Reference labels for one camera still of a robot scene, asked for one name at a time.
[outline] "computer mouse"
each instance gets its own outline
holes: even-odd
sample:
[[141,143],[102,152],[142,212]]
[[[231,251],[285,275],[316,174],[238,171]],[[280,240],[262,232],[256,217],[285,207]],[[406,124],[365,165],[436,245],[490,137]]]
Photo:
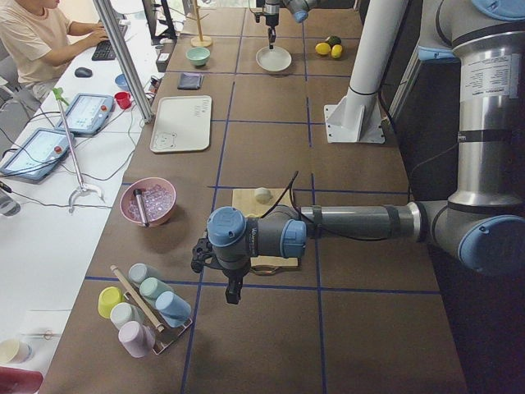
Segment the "computer mouse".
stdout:
[[75,76],[78,78],[89,78],[93,75],[93,72],[86,67],[79,67],[75,70]]

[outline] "red object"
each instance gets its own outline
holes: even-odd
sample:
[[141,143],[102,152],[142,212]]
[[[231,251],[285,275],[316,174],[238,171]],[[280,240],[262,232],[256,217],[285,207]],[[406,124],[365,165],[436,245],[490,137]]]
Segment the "red object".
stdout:
[[131,107],[131,94],[130,92],[118,92],[115,94],[115,100],[118,106],[122,109]]
[[33,394],[42,381],[40,372],[0,367],[0,394]]

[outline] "plastic cup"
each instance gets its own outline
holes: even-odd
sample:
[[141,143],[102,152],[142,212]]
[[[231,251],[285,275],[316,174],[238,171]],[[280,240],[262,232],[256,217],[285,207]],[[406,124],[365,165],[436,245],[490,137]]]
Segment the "plastic cup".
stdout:
[[144,357],[153,349],[155,336],[151,328],[139,322],[128,322],[118,332],[118,340],[133,357]]
[[113,307],[123,300],[121,289],[114,286],[106,287],[98,296],[98,314],[103,318],[110,318]]
[[23,363],[32,354],[31,346],[18,339],[7,339],[0,343],[0,365]]
[[118,92],[115,94],[115,101],[121,109],[128,109],[131,107],[130,92]]
[[128,272],[128,278],[137,286],[140,286],[149,277],[161,279],[161,273],[144,263],[133,264]]
[[155,302],[155,308],[172,328],[184,324],[191,315],[191,306],[172,291],[162,293]]
[[37,371],[0,367],[0,392],[33,394],[40,389],[43,376]]
[[157,297],[165,291],[173,292],[173,289],[155,277],[149,277],[146,279],[140,284],[139,288],[142,297],[154,308]]
[[144,312],[136,306],[121,302],[113,307],[109,318],[116,329],[120,330],[128,322],[144,323],[145,316]]

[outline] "pink cup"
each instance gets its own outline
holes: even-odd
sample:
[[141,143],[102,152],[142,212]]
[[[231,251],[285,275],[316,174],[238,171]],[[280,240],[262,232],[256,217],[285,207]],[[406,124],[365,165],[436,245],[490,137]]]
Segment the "pink cup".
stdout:
[[33,394],[40,389],[43,376],[37,371],[0,367],[0,392]]
[[147,355],[155,345],[155,336],[151,328],[136,321],[124,324],[118,332],[118,339],[136,359]]

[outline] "pink bowl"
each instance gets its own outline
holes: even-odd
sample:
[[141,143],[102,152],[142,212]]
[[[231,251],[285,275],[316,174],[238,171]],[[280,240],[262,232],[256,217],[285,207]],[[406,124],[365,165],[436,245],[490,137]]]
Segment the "pink bowl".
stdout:
[[130,222],[138,224],[139,226],[142,226],[142,222],[140,220],[136,220],[136,218],[133,217],[133,215],[130,213],[130,206],[131,201],[135,201],[135,196],[133,195],[133,190],[135,189],[141,189],[144,195],[144,192],[147,190],[151,190],[155,186],[161,186],[169,195],[171,195],[171,206],[163,211],[160,216],[157,216],[154,220],[149,221],[150,227],[160,226],[164,222],[167,222],[173,212],[175,211],[175,202],[176,202],[176,192],[175,187],[166,179],[163,178],[144,178],[140,181],[135,182],[133,185],[128,187],[124,194],[121,197],[121,212],[124,218],[128,219]]

